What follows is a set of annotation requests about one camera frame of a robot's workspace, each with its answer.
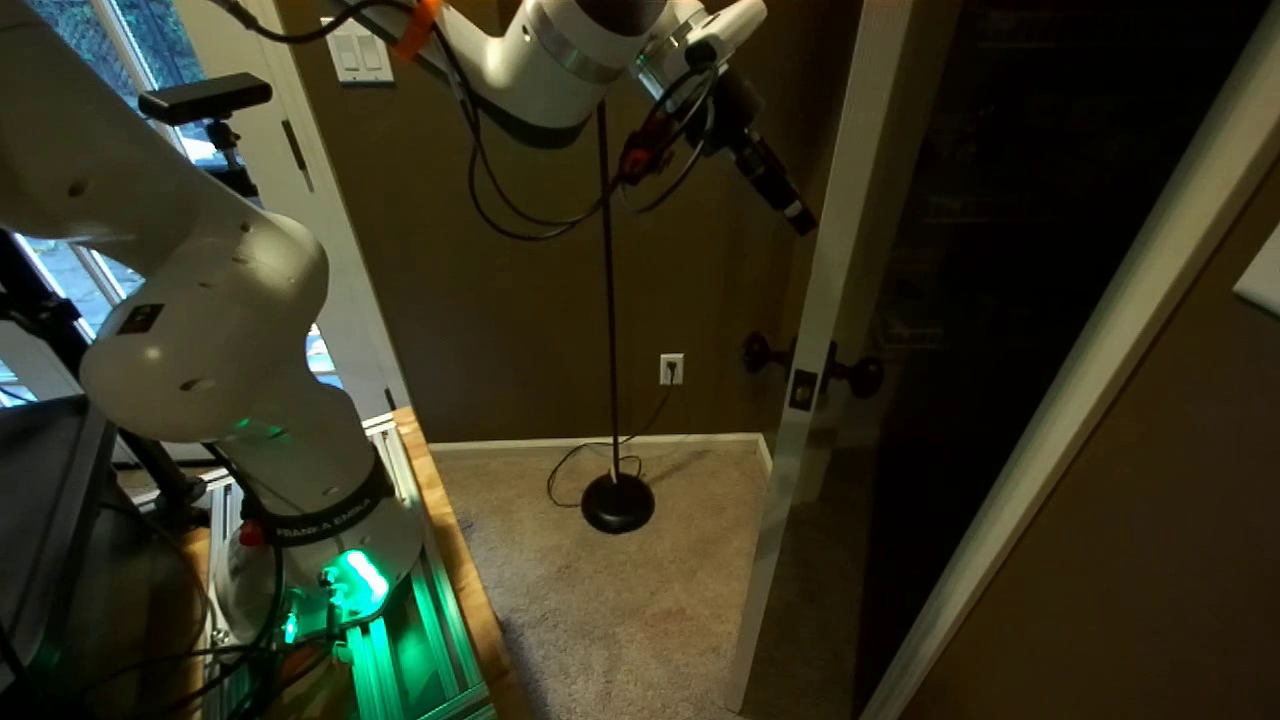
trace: wall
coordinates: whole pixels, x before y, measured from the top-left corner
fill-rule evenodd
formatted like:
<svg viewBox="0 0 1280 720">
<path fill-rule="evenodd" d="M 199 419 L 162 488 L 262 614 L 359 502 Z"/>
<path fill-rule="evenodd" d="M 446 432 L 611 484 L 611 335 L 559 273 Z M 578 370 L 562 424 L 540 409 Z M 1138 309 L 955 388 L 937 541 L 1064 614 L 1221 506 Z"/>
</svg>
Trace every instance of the wall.
<svg viewBox="0 0 1280 720">
<path fill-rule="evenodd" d="M 1280 717 L 1273 168 L 907 717 Z"/>
<path fill-rule="evenodd" d="M 318 3 L 278 3 L 290 30 L 317 23 L 309 10 Z M 500 30 L 492 3 L 465 14 Z M 855 3 L 777 3 L 741 64 L 768 102 L 762 133 L 807 195 L 821 195 L 852 23 Z M 605 432 L 598 226 L 555 246 L 500 240 L 469 204 L 469 133 L 446 83 L 401 64 L 396 87 L 339 87 L 325 47 L 295 60 L 427 438 Z M 641 91 L 617 87 L 607 117 L 619 143 L 645 117 Z M 513 195 L 547 216 L 596 195 L 591 140 L 588 129 L 574 147 L 540 153 L 489 133 Z M 669 209 L 637 216 L 654 190 L 617 204 L 629 430 L 660 406 L 662 347 L 686 353 L 686 383 L 669 397 L 660 432 L 770 430 L 779 383 L 741 370 L 741 341 L 750 328 L 788 341 L 807 246 L 726 159 L 702 163 Z"/>
</svg>

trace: white door frame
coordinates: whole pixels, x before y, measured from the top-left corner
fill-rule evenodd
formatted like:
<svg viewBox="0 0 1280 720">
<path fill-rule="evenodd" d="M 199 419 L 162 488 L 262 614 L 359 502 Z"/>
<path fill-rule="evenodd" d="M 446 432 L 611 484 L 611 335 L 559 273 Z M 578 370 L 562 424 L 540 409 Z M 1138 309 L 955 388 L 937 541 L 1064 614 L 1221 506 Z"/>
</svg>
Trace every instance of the white door frame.
<svg viewBox="0 0 1280 720">
<path fill-rule="evenodd" d="M 277 0 L 244 0 L 244 10 L 267 30 L 284 30 Z M 386 412 L 386 391 L 396 406 L 410 406 L 290 47 L 252 38 L 207 0 L 177 0 L 177 14 L 207 76 L 252 74 L 270 83 L 270 106 L 237 113 L 230 126 L 262 204 L 303 219 L 329 252 L 329 305 L 317 326 L 355 412 Z"/>
<path fill-rule="evenodd" d="M 891 657 L 862 720 L 894 720 L 1280 157 L 1280 3 L 1175 163 L 1113 289 Z"/>
<path fill-rule="evenodd" d="M 840 353 L 852 357 L 869 345 L 872 305 L 912 190 L 955 17 L 958 0 L 862 0 L 860 10 L 790 382 L 770 439 L 768 506 L 726 670 L 733 708 L 747 701 L 788 513 L 795 495 L 824 475 L 829 451 L 815 451 L 807 438 L 821 415 L 815 388 L 824 388 L 829 347 L 837 335 Z"/>
<path fill-rule="evenodd" d="M 0 360 L 37 401 L 79 397 L 76 377 L 53 357 L 53 347 L 11 320 L 0 320 Z"/>
</svg>

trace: black cable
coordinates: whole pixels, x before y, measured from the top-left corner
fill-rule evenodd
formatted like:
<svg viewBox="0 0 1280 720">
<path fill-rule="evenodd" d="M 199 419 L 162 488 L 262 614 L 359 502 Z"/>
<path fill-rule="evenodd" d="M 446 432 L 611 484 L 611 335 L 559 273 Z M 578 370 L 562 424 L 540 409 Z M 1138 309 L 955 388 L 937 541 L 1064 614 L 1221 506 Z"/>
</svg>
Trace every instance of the black cable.
<svg viewBox="0 0 1280 720">
<path fill-rule="evenodd" d="M 692 79 L 700 79 L 700 76 L 709 76 L 712 68 L 684 68 L 660 95 L 654 95 L 654 106 L 645 113 L 645 119 L 641 119 L 641 133 L 631 133 L 631 140 L 637 135 L 648 135 L 648 129 L 654 129 L 654 119 L 660 117 L 672 117 L 676 107 L 669 107 L 672 102 L 676 102 L 676 91 L 684 87 L 684 83 L 692 83 Z M 702 129 L 702 135 L 712 133 L 712 117 L 716 117 L 716 107 L 712 107 L 712 91 L 716 91 L 716 83 L 720 83 L 720 76 L 712 76 L 702 87 L 700 87 L 700 95 L 684 107 L 684 117 L 676 119 L 676 126 L 669 126 L 669 129 L 660 129 L 662 135 L 660 135 L 660 143 L 651 143 L 648 153 L 651 157 L 662 157 L 672 143 L 681 143 L 681 135 L 686 133 L 686 126 L 709 107 L 709 129 Z"/>
<path fill-rule="evenodd" d="M 497 163 L 492 163 L 492 157 L 489 157 L 489 143 L 485 143 L 479 91 L 472 87 L 472 79 L 469 79 L 465 64 L 457 60 L 457 47 L 446 45 L 446 38 L 444 38 L 440 30 L 431 30 L 431 33 L 435 33 L 435 41 L 440 41 L 440 54 L 444 54 L 452 76 L 457 76 L 459 113 L 465 113 L 465 126 L 469 126 L 469 133 L 472 133 L 469 195 L 472 195 L 476 216 L 479 216 L 497 237 L 503 237 L 503 240 L 525 240 L 525 246 L 532 246 L 532 240 L 559 240 L 559 237 L 569 237 L 572 227 L 578 227 L 582 219 L 591 219 L 591 216 L 598 212 L 605 195 L 617 192 L 617 184 L 607 184 L 582 212 L 574 212 L 574 216 L 555 216 L 555 219 L 527 212 L 527 209 L 500 184 L 500 173 L 497 173 Z M 513 216 L 518 216 L 525 226 L 535 226 L 540 231 L 518 231 L 518 227 L 508 227 L 503 219 L 497 219 L 497 216 L 489 212 L 485 195 L 479 195 L 479 173 L 485 173 L 489 190 L 497 192 L 497 200 L 500 200 Z"/>
<path fill-rule="evenodd" d="M 641 216 L 662 209 L 684 190 L 684 182 L 700 168 L 702 157 L 709 157 L 709 135 L 697 140 L 697 147 L 692 147 L 686 163 L 681 168 L 681 178 L 662 192 L 654 192 L 648 204 L 641 204 Z"/>
<path fill-rule="evenodd" d="M 162 704 L 156 717 L 173 717 L 173 714 L 190 708 L 195 701 L 214 694 L 225 679 L 230 679 L 239 670 L 247 670 L 247 659 L 259 657 L 267 648 L 267 642 L 270 642 L 278 597 L 284 597 L 284 552 L 277 550 L 270 608 L 267 608 L 262 624 L 256 629 L 256 635 L 247 642 L 247 648 L 226 670 L 218 670 L 213 679 L 205 679 L 199 689 L 190 689 L 190 694 L 177 698 L 173 704 Z"/>
<path fill-rule="evenodd" d="M 349 22 L 355 22 L 359 14 L 367 10 L 401 10 L 401 14 L 410 14 L 405 10 L 401 0 L 355 0 L 355 3 L 343 3 L 329 23 L 318 30 L 309 30 L 309 33 L 277 33 L 277 30 L 262 30 L 239 0 L 213 0 L 214 10 L 225 10 L 226 17 L 237 17 L 247 33 L 270 41 L 270 45 L 317 45 L 325 38 L 333 38 L 337 30 L 343 30 Z"/>
<path fill-rule="evenodd" d="M 132 674 L 145 674 L 145 670 L 161 670 L 161 664 L 195 659 L 195 657 L 247 654 L 247 648 L 252 646 L 213 646 L 213 648 L 187 648 L 187 654 L 145 657 L 145 659 L 120 664 L 120 670 L 100 674 L 94 679 L 79 684 L 70 708 L 79 708 L 94 689 L 102 689 L 102 684 L 110 684 L 120 675 L 132 675 Z"/>
<path fill-rule="evenodd" d="M 672 401 L 672 388 L 662 388 L 662 397 L 651 406 L 651 412 L 645 415 L 645 424 L 637 424 L 637 430 L 625 438 L 625 445 L 631 445 L 637 438 L 648 438 L 651 424 L 669 412 L 669 401 Z M 555 481 L 559 481 L 562 463 L 574 460 L 574 455 L 588 451 L 588 447 L 607 447 L 607 445 L 572 445 L 572 447 L 552 463 L 552 473 L 547 473 L 547 481 L 544 481 L 547 506 L 555 506 L 555 509 L 578 509 L 574 502 L 559 502 L 559 495 L 555 495 Z"/>
<path fill-rule="evenodd" d="M 270 484 L 256 484 L 256 481 L 252 481 L 244 468 L 237 468 L 218 447 L 207 447 L 207 451 L 225 463 L 226 475 L 237 475 L 244 502 L 259 509 L 252 521 L 259 521 L 270 536 L 277 536 L 278 528 L 270 525 L 270 513 L 262 509 L 259 491 L 277 495 L 277 502 L 278 502 L 284 509 L 290 509 L 295 515 L 309 515 L 295 502 L 286 502 L 286 495 L 277 491 Z M 343 531 L 343 525 L 318 515 L 318 521 L 317 521 L 317 531 L 311 531 L 309 541 L 286 541 L 286 544 L 318 544 L 318 541 L 333 541 L 339 552 L 349 552 L 349 544 L 343 544 L 339 531 Z"/>
<path fill-rule="evenodd" d="M 25 664 L 25 657 L 11 648 L 11 633 L 0 624 L 0 659 L 7 664 L 7 674 L 11 674 L 11 684 L 18 684 L 25 689 L 25 679 L 26 679 L 26 664 Z"/>
<path fill-rule="evenodd" d="M 317 670 L 325 670 L 333 659 L 333 646 L 301 674 L 290 674 L 284 684 L 270 689 L 270 698 L 284 698 L 290 684 L 301 684 L 303 675 L 311 675 Z"/>
<path fill-rule="evenodd" d="M 187 648 L 195 648 L 199 646 L 199 635 L 205 635 L 205 624 L 207 620 L 214 620 L 214 614 L 213 614 L 213 600 L 207 600 L 207 587 L 205 587 L 205 578 L 199 578 L 199 570 L 190 566 L 190 556 L 178 550 L 178 541 L 177 536 L 168 536 L 156 521 L 148 521 L 141 509 L 120 509 L 120 506 L 110 506 L 110 502 L 102 502 L 100 509 L 107 509 L 107 513 L 114 513 L 114 515 L 124 515 L 124 521 L 132 521 L 132 525 L 141 525 L 145 531 L 148 531 L 148 541 L 161 541 L 178 566 L 183 566 L 183 571 L 187 571 L 187 583 L 195 587 L 195 597 L 199 597 L 199 624 L 195 624 L 195 633 L 190 633 L 190 642 L 187 642 Z"/>
</svg>

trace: white robotic arm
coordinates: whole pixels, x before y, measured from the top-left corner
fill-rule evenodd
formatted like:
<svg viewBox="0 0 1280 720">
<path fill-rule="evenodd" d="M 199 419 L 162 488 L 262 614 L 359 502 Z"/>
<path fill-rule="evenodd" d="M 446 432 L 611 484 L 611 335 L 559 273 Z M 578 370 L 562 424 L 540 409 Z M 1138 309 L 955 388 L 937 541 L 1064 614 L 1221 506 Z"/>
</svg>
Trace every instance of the white robotic arm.
<svg viewBox="0 0 1280 720">
<path fill-rule="evenodd" d="M 393 502 L 351 401 L 303 365 L 329 283 L 317 237 L 195 173 L 18 0 L 0 0 L 0 95 L 0 227 L 145 273 L 79 365 L 94 409 L 148 439 L 213 445 L 286 544 L 290 587 L 318 587 L 337 550 L 405 578 L 420 513 Z M 239 597 L 267 587 L 218 587 L 239 629 L 262 614 Z"/>
<path fill-rule="evenodd" d="M 363 22 L 385 38 L 405 33 L 396 10 Z M 444 10 L 435 23 L 446 45 L 424 45 L 420 60 L 444 76 L 465 74 L 508 133 L 562 143 L 619 76 L 637 76 L 660 107 L 686 76 L 726 76 L 758 22 L 758 0 L 716 17 L 700 0 L 525 0 L 503 38 L 485 38 Z M 337 550 L 372 556 L 393 581 L 407 578 L 420 515 L 393 502 L 351 401 L 303 370 L 329 283 L 317 237 L 195 173 L 25 0 L 0 0 L 0 95 L 0 227 L 79 240 L 145 273 L 79 370 L 102 415 L 148 439 L 199 439 L 226 455 L 270 544 L 286 550 L 286 583 L 318 587 Z M 790 226 L 804 219 L 747 129 L 750 113 L 733 91 L 716 102 L 712 140 L 743 173 L 757 168 L 750 184 Z M 244 587 L 237 578 L 218 587 L 230 618 L 247 608 L 237 600 Z"/>
</svg>

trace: white trim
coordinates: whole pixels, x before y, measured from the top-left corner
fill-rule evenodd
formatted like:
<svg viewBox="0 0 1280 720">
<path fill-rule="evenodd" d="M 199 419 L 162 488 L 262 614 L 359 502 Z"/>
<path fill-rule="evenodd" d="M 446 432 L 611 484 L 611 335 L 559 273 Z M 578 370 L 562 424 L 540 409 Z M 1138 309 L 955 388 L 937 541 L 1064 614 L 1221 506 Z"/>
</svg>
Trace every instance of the white trim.
<svg viewBox="0 0 1280 720">
<path fill-rule="evenodd" d="M 1230 79 L 1175 163 L 1125 267 L 1002 463 L 991 495 L 888 664 L 862 720 L 899 717 L 965 618 L 1031 525 L 1040 502 L 1148 353 L 1206 252 L 1225 240 L 1280 147 L 1280 3 L 1244 47 Z"/>
<path fill-rule="evenodd" d="M 15 249 L 26 257 L 26 266 L 37 267 L 39 283 L 42 283 L 53 296 L 70 296 L 70 291 L 46 273 L 46 266 L 39 260 L 39 252 L 30 249 L 30 240 L 15 237 Z M 88 320 L 79 316 L 79 309 L 76 309 L 76 333 L 79 333 L 83 341 L 94 335 L 94 328 L 88 328 Z"/>
<path fill-rule="evenodd" d="M 770 475 L 770 447 L 768 447 L 768 438 L 757 438 L 757 451 L 758 451 L 762 473 Z"/>
<path fill-rule="evenodd" d="M 137 38 L 132 38 L 132 30 L 127 30 L 127 22 L 124 22 L 124 14 L 120 14 L 120 0 L 88 0 L 88 10 L 92 10 L 92 17 L 94 17 L 94 23 L 102 30 L 102 38 L 107 38 L 107 45 L 110 45 L 110 54 L 114 54 L 127 83 L 132 83 L 137 91 L 150 91 L 150 87 L 156 87 L 156 74 L 150 74 L 150 64 L 148 64 L 148 54 L 137 45 Z M 150 129 L 156 129 L 173 147 L 183 153 L 183 135 L 178 135 L 177 129 L 168 129 L 168 126 L 150 126 Z"/>
<path fill-rule="evenodd" d="M 79 397 L 76 377 L 53 357 L 53 347 L 11 320 L 0 320 L 0 360 L 37 401 Z"/>
<path fill-rule="evenodd" d="M 372 439 L 375 455 L 385 460 L 386 481 L 396 488 L 396 502 L 405 509 L 415 506 L 420 488 L 415 488 L 415 475 L 410 475 L 410 460 L 407 460 L 396 412 L 367 415 L 363 419 L 363 438 Z"/>
<path fill-rule="evenodd" d="M 270 0 L 244 0 L 244 10 L 252 10 L 259 23 L 278 30 Z M 270 83 L 270 106 L 237 113 L 230 126 L 262 204 L 303 219 L 329 252 L 329 305 L 317 326 L 355 412 L 386 412 L 385 388 L 396 406 L 410 406 L 290 47 L 256 41 L 207 0 L 177 0 L 177 14 L 205 74 L 256 74 Z M 309 178 L 295 168 L 278 119 L 290 126 Z"/>
<path fill-rule="evenodd" d="M 872 305 L 883 278 L 955 17 L 958 0 L 869 0 L 860 10 L 790 365 L 815 374 L 815 388 L 829 370 L 840 316 L 848 328 L 848 305 Z M 811 430 L 815 409 L 790 409 L 783 401 L 779 430 L 770 438 L 770 484 L 762 525 L 757 531 L 750 587 L 725 698 L 726 708 L 741 714 L 747 704 L 779 541 L 801 495 L 801 481 L 821 463 L 807 447 Z"/>
<path fill-rule="evenodd" d="M 431 455 L 569 451 L 569 447 L 582 447 L 582 445 L 607 447 L 607 438 L 465 439 L 465 445 L 431 445 Z M 654 447 L 654 445 L 757 445 L 768 455 L 768 445 L 762 445 L 758 432 L 637 438 L 629 445 L 637 445 L 637 447 Z"/>
<path fill-rule="evenodd" d="M 70 246 L 70 257 L 76 266 L 83 267 L 83 278 L 92 282 L 92 289 L 107 302 L 107 305 L 120 305 L 124 302 L 124 289 L 114 283 L 114 278 L 107 273 L 102 257 L 83 249 L 83 246 Z"/>
</svg>

